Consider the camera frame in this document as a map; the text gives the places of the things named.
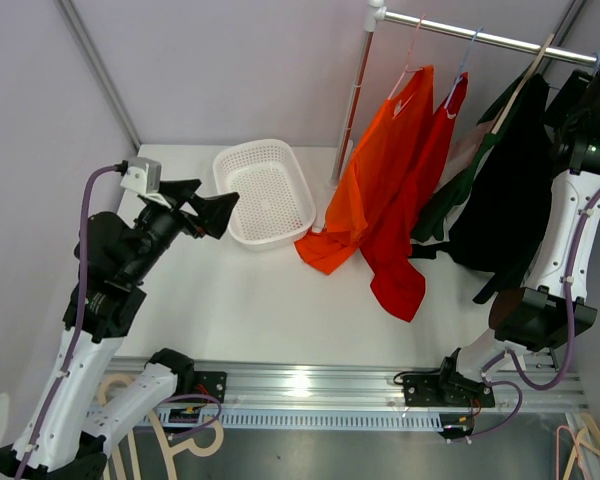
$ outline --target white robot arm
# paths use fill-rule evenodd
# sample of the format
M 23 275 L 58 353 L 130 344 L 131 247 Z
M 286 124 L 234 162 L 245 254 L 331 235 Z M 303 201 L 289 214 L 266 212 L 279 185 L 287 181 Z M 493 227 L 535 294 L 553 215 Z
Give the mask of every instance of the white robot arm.
M 103 171 L 113 170 L 123 174 L 122 187 L 140 195 L 146 207 L 133 227 L 112 212 L 84 219 L 85 263 L 76 247 L 80 269 L 87 272 L 84 313 L 78 308 L 84 288 L 79 284 L 64 315 L 56 364 L 31 421 L 13 445 L 0 449 L 0 472 L 9 477 L 98 479 L 113 448 L 148 411 L 174 394 L 193 393 L 193 360 L 163 349 L 121 395 L 86 418 L 105 368 L 145 298 L 142 279 L 180 232 L 220 238 L 239 196 L 205 199 L 195 194 L 199 180 L 160 182 L 160 164 L 148 159 Z M 185 203 L 197 215 L 182 211 Z

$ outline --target cable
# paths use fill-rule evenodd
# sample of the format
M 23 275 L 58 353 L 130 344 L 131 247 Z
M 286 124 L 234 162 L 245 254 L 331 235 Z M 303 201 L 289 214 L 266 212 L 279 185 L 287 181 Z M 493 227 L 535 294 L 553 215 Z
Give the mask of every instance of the cable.
M 478 415 L 480 415 L 482 413 L 482 404 L 480 403 L 480 400 L 478 400 L 477 398 L 475 399 L 475 401 L 476 401 L 476 405 L 478 405 L 478 411 L 476 412 L 474 417 L 477 417 Z
M 398 378 L 408 377 L 410 375 L 436 375 L 438 373 L 440 373 L 439 368 L 435 368 L 432 370 L 423 370 L 420 372 L 415 371 L 415 370 L 399 372 L 393 376 L 393 383 L 394 383 L 394 385 L 404 385 L 404 382 L 397 382 L 396 380 L 398 380 Z
M 513 409 L 513 411 L 509 414 L 509 416 L 507 418 L 505 418 L 502 422 L 500 422 L 498 425 L 496 425 L 494 427 L 487 428 L 486 430 L 483 430 L 482 432 L 472 434 L 471 435 L 472 439 L 479 438 L 479 437 L 482 437 L 489 433 L 493 433 L 497 430 L 500 430 L 507 423 L 509 423 L 511 420 L 513 420 L 513 417 L 515 417 L 518 414 L 518 412 L 520 411 L 520 408 L 522 407 L 522 390 L 516 383 L 510 382 L 509 380 L 500 380 L 497 382 L 484 382 L 484 383 L 486 386 L 488 386 L 490 388 L 497 387 L 499 385 L 508 385 L 512 388 L 515 388 L 516 391 L 518 392 L 518 402 L 516 403 L 515 408 Z
M 40 408 L 40 413 L 38 413 L 38 418 L 36 419 L 33 430 L 31 431 L 31 436 L 29 437 L 29 445 L 35 445 L 35 442 L 38 440 L 40 436 L 40 430 L 42 430 L 42 425 L 49 413 L 49 409 L 51 408 L 51 404 L 53 403 L 53 399 L 58 393 L 58 389 L 60 388 L 60 384 L 62 380 L 65 378 L 67 372 L 69 371 L 69 365 L 71 364 L 71 359 L 73 358 L 73 352 L 76 349 L 76 345 L 78 344 L 78 340 L 80 338 L 80 332 L 82 330 L 82 324 L 84 323 L 84 311 L 86 306 L 87 299 L 87 227 L 89 223 L 89 203 L 91 202 L 91 193 L 93 192 L 93 185 L 96 182 L 96 179 L 105 173 L 108 172 L 116 172 L 121 171 L 121 168 L 125 168 L 122 165 L 111 165 L 109 167 L 103 167 L 97 169 L 93 172 L 87 183 L 84 187 L 84 193 L 82 195 L 82 208 L 80 210 L 80 259 L 79 259 L 79 273 L 78 273 L 78 312 L 76 314 L 76 324 L 73 332 L 73 336 L 71 337 L 71 341 L 69 342 L 69 346 L 67 347 L 67 352 L 64 356 L 64 361 L 60 367 L 60 372 L 63 374 L 62 376 L 58 376 L 51 388 L 49 389 L 49 393 L 47 394 L 44 402 L 42 403 L 42 407 Z M 20 461 L 20 465 L 18 465 L 18 470 L 16 471 L 15 476 L 13 477 L 15 480 L 20 480 L 22 475 L 24 474 L 24 470 L 29 463 L 29 459 L 33 454 L 33 448 L 28 448 L 25 451 L 24 456 L 22 457 L 22 461 Z
M 567 279 L 573 275 L 573 267 L 576 263 L 576 256 L 578 254 L 578 247 L 580 246 L 580 240 L 582 239 L 582 233 L 584 231 L 584 226 L 589 219 L 589 215 L 585 212 L 592 210 L 596 203 L 600 200 L 600 189 L 591 197 L 591 199 L 587 202 L 582 214 L 580 215 L 580 219 L 578 220 L 578 224 L 576 225 L 575 232 L 573 234 L 573 239 L 571 240 L 571 247 L 569 248 L 569 256 L 567 257 L 567 265 L 565 268 L 564 278 Z M 516 366 L 516 370 L 520 375 L 520 378 L 524 383 L 526 383 L 529 387 L 534 390 L 549 390 L 556 385 L 558 385 L 566 376 L 569 367 L 571 366 L 571 361 L 573 360 L 573 344 L 575 342 L 576 337 L 576 320 L 575 313 L 573 311 L 573 298 L 571 296 L 571 283 L 568 281 L 563 282 L 564 288 L 564 298 L 567 305 L 567 348 L 565 351 L 564 362 L 562 364 L 562 368 L 558 370 L 557 375 L 551 380 L 549 383 L 544 385 L 538 385 L 534 383 L 527 377 L 527 374 L 522 369 L 520 362 L 516 355 L 513 352 L 509 352 L 511 358 L 513 360 L 514 365 Z
M 202 394 L 198 394 L 198 393 L 193 393 L 190 395 L 176 395 L 175 397 L 167 398 L 162 403 L 173 403 L 173 402 L 180 402 L 182 400 L 193 400 L 193 399 L 207 400 L 207 402 L 215 403 L 216 406 L 218 407 L 217 413 L 211 418 L 211 420 L 207 420 L 206 422 L 204 422 L 201 425 L 197 425 L 197 426 L 195 426 L 185 432 L 182 432 L 182 433 L 169 435 L 169 440 L 174 439 L 174 438 L 188 437 L 189 435 L 192 435 L 196 432 L 204 430 L 209 425 L 211 425 L 213 422 L 218 420 L 220 418 L 220 415 L 222 415 L 222 403 L 220 403 L 220 400 L 218 400 L 216 397 L 212 397 L 211 395 L 202 395 Z

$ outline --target plastic basket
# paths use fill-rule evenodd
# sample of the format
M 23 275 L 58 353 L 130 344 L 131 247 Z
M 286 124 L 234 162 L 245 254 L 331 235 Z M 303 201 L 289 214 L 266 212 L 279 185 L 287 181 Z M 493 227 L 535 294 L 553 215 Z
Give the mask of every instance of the plastic basket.
M 229 233 L 246 248 L 293 243 L 315 220 L 316 206 L 300 165 L 280 140 L 258 140 L 220 152 L 213 175 L 219 193 L 240 194 Z

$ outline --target blue hanger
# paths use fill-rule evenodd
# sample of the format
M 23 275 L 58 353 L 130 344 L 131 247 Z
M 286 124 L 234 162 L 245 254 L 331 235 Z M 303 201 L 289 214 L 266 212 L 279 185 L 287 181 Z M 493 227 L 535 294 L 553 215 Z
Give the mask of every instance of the blue hanger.
M 460 67 L 458 67 L 458 73 L 456 75 L 456 79 L 453 81 L 453 87 L 451 87 L 451 92 L 449 93 L 449 96 L 447 97 L 447 101 L 444 103 L 444 109 L 448 110 L 449 107 L 449 102 L 451 101 L 451 98 L 453 97 L 453 92 L 456 91 L 456 87 L 458 86 L 458 84 L 460 83 L 460 76 L 462 75 L 462 72 L 464 72 L 464 64 L 467 63 L 467 58 L 469 58 L 469 52 L 471 52 L 471 49 L 473 48 L 473 44 L 476 41 L 476 38 L 478 37 L 478 34 L 484 30 L 484 27 L 480 27 L 478 30 L 476 30 L 476 33 L 473 34 L 473 37 L 471 38 L 471 41 L 469 42 L 469 46 L 467 47 L 467 52 L 464 54 L 464 58 L 462 59 L 462 63 L 460 64 Z
M 594 55 L 596 56 L 596 63 L 593 66 L 593 76 L 595 77 L 600 70 L 600 52 L 595 52 Z

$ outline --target clothing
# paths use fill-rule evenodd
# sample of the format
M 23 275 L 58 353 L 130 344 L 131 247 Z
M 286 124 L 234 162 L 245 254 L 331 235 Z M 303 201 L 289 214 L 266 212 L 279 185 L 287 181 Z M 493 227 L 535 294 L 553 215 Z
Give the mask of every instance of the clothing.
M 438 180 L 438 185 L 436 185 L 434 192 L 440 190 L 462 170 L 471 165 L 480 148 L 482 139 L 489 133 L 495 122 L 494 118 L 488 122 L 479 123 L 464 137 L 451 144 L 449 153 L 447 154 L 447 161 L 444 164 L 444 170 L 442 171 L 442 175 L 440 175 L 440 180 Z
M 327 209 L 325 231 L 296 242 L 305 262 L 330 274 L 365 241 L 400 190 L 432 110 L 433 67 L 427 66 L 383 103 L 363 135 Z
M 449 242 L 414 246 L 412 256 L 442 250 L 456 263 L 494 272 L 474 298 L 519 287 L 535 255 L 551 212 L 551 140 L 542 116 L 549 85 L 536 75 L 511 116 L 506 134 L 476 177 L 471 197 L 449 231 Z
M 516 87 L 522 78 L 521 75 L 507 87 L 500 97 L 498 97 L 498 99 L 487 109 L 482 118 L 478 121 L 478 125 L 496 120 L 498 113 L 506 106 L 509 98 L 516 90 Z M 471 186 L 473 185 L 473 181 L 482 160 L 485 155 L 498 144 L 502 136 L 506 133 L 511 118 L 515 115 L 517 108 L 520 105 L 521 97 L 524 96 L 525 91 L 526 87 L 516 99 L 498 133 L 488 133 L 484 136 L 480 148 L 478 148 L 471 164 L 448 183 L 441 186 L 423 207 L 418 218 L 418 223 L 411 232 L 411 237 L 413 239 L 418 242 L 427 242 L 433 236 L 438 241 L 445 240 L 445 217 L 447 217 L 454 207 L 462 205 L 469 198 Z
M 415 316 L 425 293 L 424 277 L 408 260 L 411 228 L 442 174 L 467 83 L 465 73 L 456 85 L 448 110 L 444 108 L 446 100 L 438 107 L 426 141 L 414 153 L 398 195 L 360 247 L 375 274 L 371 290 L 378 302 L 391 315 L 407 322 Z

